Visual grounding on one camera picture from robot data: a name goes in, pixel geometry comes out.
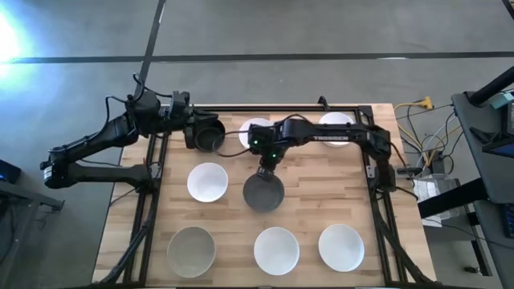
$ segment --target gray bowl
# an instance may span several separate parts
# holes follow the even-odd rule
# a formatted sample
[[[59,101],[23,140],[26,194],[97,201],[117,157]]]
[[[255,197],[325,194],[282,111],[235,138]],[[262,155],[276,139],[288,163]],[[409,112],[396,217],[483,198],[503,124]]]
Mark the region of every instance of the gray bowl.
[[[182,229],[169,241],[169,267],[184,278],[195,278],[207,272],[215,256],[216,246],[212,235],[200,227]]]

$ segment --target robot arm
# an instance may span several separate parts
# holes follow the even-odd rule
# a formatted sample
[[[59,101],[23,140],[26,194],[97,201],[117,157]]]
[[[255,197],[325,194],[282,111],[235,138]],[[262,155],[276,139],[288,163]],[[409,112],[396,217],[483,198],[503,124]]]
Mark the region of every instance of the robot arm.
[[[358,144],[362,151],[377,163],[377,187],[394,191],[394,169],[391,156],[390,133],[376,125],[366,124],[313,124],[307,120],[286,119],[271,127],[252,124],[248,143],[253,154],[261,156],[259,173],[273,173],[286,151],[309,141],[348,141]]]
[[[145,165],[95,168],[75,162],[104,149],[132,145],[139,135],[148,137],[160,132],[182,130],[186,135],[187,148],[194,149],[198,131],[218,121],[217,114],[190,105],[188,92],[174,92],[170,106],[161,106],[152,91],[146,91],[136,100],[129,97],[124,105],[126,112],[110,120],[99,132],[49,151],[48,160],[40,165],[40,169],[44,170],[46,186],[59,189],[80,181],[124,181],[135,187],[151,185],[152,178]]]

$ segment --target wooden table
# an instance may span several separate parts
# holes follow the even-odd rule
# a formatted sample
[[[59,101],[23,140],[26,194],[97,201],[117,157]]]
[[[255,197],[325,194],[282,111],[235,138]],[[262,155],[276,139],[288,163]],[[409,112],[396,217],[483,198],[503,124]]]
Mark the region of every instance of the wooden table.
[[[402,150],[393,106],[371,105],[375,123],[389,130],[391,140]],[[219,118],[229,132],[239,130],[249,118],[262,117],[277,121],[289,114],[220,112]],[[301,114],[317,122],[324,113]],[[121,164],[140,164],[148,143],[148,140],[141,138],[136,144],[124,148]],[[309,143],[289,149],[275,171],[284,183],[285,199],[277,210],[269,214],[253,212],[243,199],[244,181],[255,173],[259,156],[248,153],[234,158],[221,158],[213,153],[189,150],[185,147],[181,132],[170,137],[167,149],[146,286],[335,287],[384,284],[361,150],[356,144],[334,149],[323,143]],[[242,149],[238,135],[234,134],[227,136],[221,151],[235,153]],[[186,188],[191,169],[207,161],[222,165],[229,176],[227,192],[214,203],[195,201]],[[395,153],[390,162],[401,165]],[[406,181],[398,184],[409,187]],[[128,185],[116,184],[112,197],[129,189]],[[423,273],[435,280],[416,201],[400,191],[393,193],[391,198],[401,244]],[[131,194],[110,208],[93,281],[102,279],[110,271],[129,244],[136,203],[137,195]],[[327,226],[337,223],[353,227],[365,243],[364,261],[349,273],[333,271],[324,264],[318,253],[317,243],[321,232]],[[213,266],[196,279],[178,277],[169,269],[166,261],[169,240],[178,230],[187,226],[207,229],[216,242],[217,254]],[[255,239],[263,230],[273,226],[290,230],[300,244],[300,261],[293,271],[283,276],[267,275],[259,269],[253,257]],[[136,277],[141,252],[139,254],[134,268]],[[395,271],[389,247],[388,255],[391,269]]]

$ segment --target white bowl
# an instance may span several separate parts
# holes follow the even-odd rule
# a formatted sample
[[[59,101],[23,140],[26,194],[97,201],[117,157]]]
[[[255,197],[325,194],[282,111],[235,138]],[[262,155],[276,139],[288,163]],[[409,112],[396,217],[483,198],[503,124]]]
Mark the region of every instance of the white bowl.
[[[260,126],[272,126],[273,123],[269,120],[261,119],[261,118],[254,118],[249,119],[244,122],[243,125],[241,125],[240,131],[247,131],[250,128],[250,124],[258,124]],[[239,141],[241,141],[241,145],[245,149],[249,149],[250,145],[248,144],[248,132],[242,132],[239,134]]]
[[[166,257],[171,270],[184,278],[194,278],[209,270],[216,256],[212,235],[200,227],[178,231],[169,241]]]
[[[217,201],[228,187],[228,176],[221,165],[197,165],[187,177],[187,190],[191,197],[201,202]]]
[[[300,246],[295,236],[280,227],[265,229],[255,240],[257,265],[269,275],[289,273],[298,263]]]
[[[353,121],[349,116],[345,115],[341,112],[329,112],[321,117],[320,124],[354,124],[355,121]],[[333,147],[333,148],[340,148],[343,145],[347,145],[347,141],[325,141],[326,145]]]
[[[347,225],[331,225],[321,233],[318,249],[323,261],[335,271],[355,270],[364,259],[364,242]]]

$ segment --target concrete floor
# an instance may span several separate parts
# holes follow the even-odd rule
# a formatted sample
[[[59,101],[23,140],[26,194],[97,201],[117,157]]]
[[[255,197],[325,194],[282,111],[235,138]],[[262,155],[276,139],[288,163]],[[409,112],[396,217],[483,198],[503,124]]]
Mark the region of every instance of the concrete floor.
[[[143,55],[156,6],[157,0],[4,0],[0,26],[7,22],[15,31],[20,57]],[[155,55],[514,51],[512,19],[500,0],[169,0],[159,33]],[[323,95],[333,103],[394,104],[431,96],[441,106],[513,60],[153,63],[147,84],[159,92],[189,91],[196,104],[312,103]],[[66,200],[43,230],[33,226],[12,288],[90,282],[112,185],[50,190],[39,162],[49,148],[99,129],[104,97],[133,92],[131,74],[140,69],[140,63],[0,66],[0,122],[10,124],[0,130],[0,159],[23,170],[24,187]],[[111,115],[122,110],[113,103]],[[414,126],[421,135],[433,133],[450,113],[414,116]],[[478,177],[464,138],[453,157],[454,177]],[[109,149],[89,159],[119,158],[119,149]],[[439,281],[501,288],[496,277],[462,272],[476,265],[469,243],[428,238]]]

